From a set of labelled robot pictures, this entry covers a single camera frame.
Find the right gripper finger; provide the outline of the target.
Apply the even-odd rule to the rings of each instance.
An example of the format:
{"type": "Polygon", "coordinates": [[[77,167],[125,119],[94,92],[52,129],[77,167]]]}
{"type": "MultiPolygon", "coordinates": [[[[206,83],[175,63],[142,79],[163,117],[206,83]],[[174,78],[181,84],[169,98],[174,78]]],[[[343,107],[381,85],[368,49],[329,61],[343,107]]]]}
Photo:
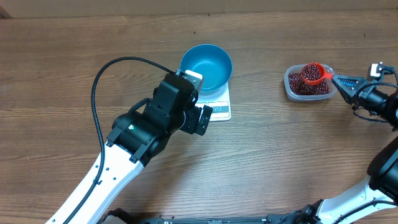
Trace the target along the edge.
{"type": "Polygon", "coordinates": [[[331,81],[335,86],[341,88],[356,88],[359,85],[367,82],[367,80],[363,77],[352,77],[346,75],[333,75],[331,81]]]}
{"type": "Polygon", "coordinates": [[[357,81],[344,81],[343,83],[340,81],[332,81],[332,83],[347,104],[352,105],[358,102],[356,98],[356,85],[358,84],[357,81]]]}

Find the orange measuring scoop blue handle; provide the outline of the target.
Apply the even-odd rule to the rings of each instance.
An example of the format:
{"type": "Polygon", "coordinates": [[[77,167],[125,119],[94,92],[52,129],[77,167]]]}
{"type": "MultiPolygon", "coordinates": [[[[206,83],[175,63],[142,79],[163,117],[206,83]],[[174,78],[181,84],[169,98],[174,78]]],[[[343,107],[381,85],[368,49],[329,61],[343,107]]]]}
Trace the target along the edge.
{"type": "Polygon", "coordinates": [[[303,69],[302,69],[302,71],[300,72],[300,74],[301,74],[301,77],[302,77],[303,81],[304,81],[306,84],[308,84],[308,85],[318,85],[318,84],[320,84],[324,79],[331,80],[332,77],[334,76],[334,74],[331,73],[331,72],[328,72],[328,71],[326,70],[326,68],[325,68],[322,64],[315,63],[315,62],[306,64],[306,65],[303,67],[303,69]],[[318,79],[316,79],[316,80],[309,80],[309,79],[307,78],[308,68],[317,68],[318,71],[319,71],[319,73],[320,73],[320,78],[318,78],[318,79]]]}

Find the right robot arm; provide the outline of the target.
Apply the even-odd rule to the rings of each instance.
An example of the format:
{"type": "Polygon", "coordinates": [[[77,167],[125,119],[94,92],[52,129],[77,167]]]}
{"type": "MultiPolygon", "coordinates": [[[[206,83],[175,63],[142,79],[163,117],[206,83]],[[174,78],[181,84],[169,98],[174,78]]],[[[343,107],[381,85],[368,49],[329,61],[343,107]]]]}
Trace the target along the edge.
{"type": "MultiPolygon", "coordinates": [[[[334,75],[331,79],[344,100],[363,108],[397,131],[397,92],[388,95],[378,86],[397,88],[379,79],[334,75]]],[[[372,159],[367,176],[342,194],[321,199],[294,212],[292,223],[354,223],[381,210],[397,208],[397,138],[372,159]]]]}

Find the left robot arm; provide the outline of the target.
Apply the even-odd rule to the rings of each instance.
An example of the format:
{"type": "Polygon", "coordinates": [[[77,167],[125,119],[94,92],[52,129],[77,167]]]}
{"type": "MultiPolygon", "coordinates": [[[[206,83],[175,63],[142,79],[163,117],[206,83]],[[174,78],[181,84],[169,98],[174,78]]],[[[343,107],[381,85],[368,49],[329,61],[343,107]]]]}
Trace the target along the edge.
{"type": "Polygon", "coordinates": [[[49,223],[96,223],[120,191],[162,152],[176,130],[204,135],[212,108],[197,107],[199,73],[169,73],[146,98],[117,117],[97,157],[49,223]]]}

